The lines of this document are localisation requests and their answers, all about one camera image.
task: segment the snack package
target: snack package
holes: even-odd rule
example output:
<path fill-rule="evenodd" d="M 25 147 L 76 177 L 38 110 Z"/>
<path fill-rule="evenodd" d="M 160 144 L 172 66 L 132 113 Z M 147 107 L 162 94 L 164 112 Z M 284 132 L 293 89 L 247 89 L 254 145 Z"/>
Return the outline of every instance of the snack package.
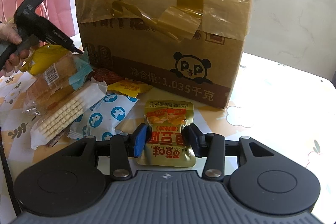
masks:
<path fill-rule="evenodd" d="M 44 73 L 53 63 L 62 56 L 70 53 L 61 45 L 44 45 L 36 49 L 27 59 L 20 71 L 28 71 L 31 75 L 37 76 Z"/>
<path fill-rule="evenodd" d="M 196 157 L 186 146 L 181 131 L 193 122 L 194 106 L 190 102 L 149 100 L 145 106 L 145 119 L 152 127 L 152 137 L 145 144 L 137 163 L 192 167 Z"/>
<path fill-rule="evenodd" d="M 117 75 L 115 72 L 105 68 L 93 69 L 93 71 L 88 75 L 88 77 L 90 77 L 90 79 L 91 77 L 93 77 L 98 82 L 105 81 L 107 86 L 125 79 L 124 77 Z"/>
<path fill-rule="evenodd" d="M 137 97 L 138 94 L 149 91 L 153 86 L 143 82 L 130 79 L 121 80 L 114 84 L 108 85 L 107 90 L 111 90 L 126 96 Z"/>
<path fill-rule="evenodd" d="M 60 140 L 60 138 L 62 138 L 63 136 L 67 136 L 69 134 L 70 131 L 70 125 L 68 125 L 66 128 L 64 128 L 60 133 L 58 133 L 55 137 L 53 137 L 47 144 L 47 147 L 52 147 L 55 144 L 58 143 L 58 141 Z"/>
<path fill-rule="evenodd" d="M 82 88 L 60 101 L 33 125 L 30 133 L 31 148 L 36 149 L 56 137 L 77 117 L 99 102 L 105 96 L 106 89 L 105 82 L 91 79 Z"/>
<path fill-rule="evenodd" d="M 88 135 L 106 141 L 115 135 L 115 127 L 127 116 L 138 99 L 120 94 L 107 94 L 90 107 L 70 126 L 69 138 L 81 139 Z"/>
<path fill-rule="evenodd" d="M 60 100 L 83 86 L 91 71 L 87 51 L 83 55 L 64 55 L 27 89 L 24 112 L 41 115 L 53 109 Z"/>

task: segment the floral tablecloth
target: floral tablecloth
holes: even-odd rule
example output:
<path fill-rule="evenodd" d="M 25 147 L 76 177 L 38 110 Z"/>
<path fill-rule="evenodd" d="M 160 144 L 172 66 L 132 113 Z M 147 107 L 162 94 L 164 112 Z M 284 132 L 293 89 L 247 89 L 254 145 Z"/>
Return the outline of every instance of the floral tablecloth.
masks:
<path fill-rule="evenodd" d="M 34 79 L 18 73 L 0 79 L 0 125 L 5 153 L 13 179 L 30 165 L 64 148 L 71 142 L 62 138 L 54 147 L 30 148 L 30 129 L 34 116 L 22 113 L 25 91 Z M 117 129 L 133 132 L 143 122 L 148 99 L 186 100 L 152 89 L 139 101 Z M 336 89 L 326 79 L 263 58 L 243 54 L 236 84 L 226 110 L 194 103 L 194 122 L 204 132 L 215 132 L 229 140 L 251 136 L 279 153 L 310 169 L 321 184 L 320 197 L 313 213 L 325 224 L 336 221 Z M 133 169 L 143 169 L 134 160 Z M 204 159 L 193 167 L 199 172 Z M 99 166 L 109 172 L 108 158 Z M 236 168 L 235 159 L 226 159 L 226 174 Z M 0 172 L 0 223 L 15 218 L 4 175 Z"/>

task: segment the white wrapper with blue print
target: white wrapper with blue print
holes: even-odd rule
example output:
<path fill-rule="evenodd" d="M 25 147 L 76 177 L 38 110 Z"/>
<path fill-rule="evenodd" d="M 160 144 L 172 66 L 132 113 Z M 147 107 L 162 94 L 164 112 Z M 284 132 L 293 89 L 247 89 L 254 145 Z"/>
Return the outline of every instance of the white wrapper with blue print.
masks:
<path fill-rule="evenodd" d="M 108 94 L 79 116 L 70 127 L 69 138 L 80 139 L 88 135 L 97 141 L 106 141 L 115 135 L 115 127 L 125 119 L 138 99 Z"/>

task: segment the yellow snack wrapper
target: yellow snack wrapper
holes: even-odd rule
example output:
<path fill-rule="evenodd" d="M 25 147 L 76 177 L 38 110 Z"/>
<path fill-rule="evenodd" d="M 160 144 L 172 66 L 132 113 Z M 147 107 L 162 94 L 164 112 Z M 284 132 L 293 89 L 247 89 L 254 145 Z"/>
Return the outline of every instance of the yellow snack wrapper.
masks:
<path fill-rule="evenodd" d="M 137 159 L 142 165 L 192 167 L 196 157 L 183 141 L 181 131 L 193 122 L 194 106 L 191 102 L 149 100 L 145 106 L 145 119 L 152 127 L 152 136 Z"/>
<path fill-rule="evenodd" d="M 61 45 L 44 45 L 36 49 L 20 71 L 28 71 L 31 75 L 37 76 L 45 72 L 53 63 L 56 63 L 62 56 L 70 51 Z"/>
<path fill-rule="evenodd" d="M 153 86 L 143 82 L 125 79 L 107 86 L 107 90 L 136 98 L 138 94 L 149 91 Z"/>

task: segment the marble wall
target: marble wall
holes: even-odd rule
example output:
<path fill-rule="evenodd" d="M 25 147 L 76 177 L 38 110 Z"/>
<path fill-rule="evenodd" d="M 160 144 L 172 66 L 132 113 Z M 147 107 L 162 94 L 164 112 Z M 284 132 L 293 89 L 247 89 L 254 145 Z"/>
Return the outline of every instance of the marble wall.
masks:
<path fill-rule="evenodd" d="M 332 80 L 336 0 L 253 0 L 244 52 Z"/>

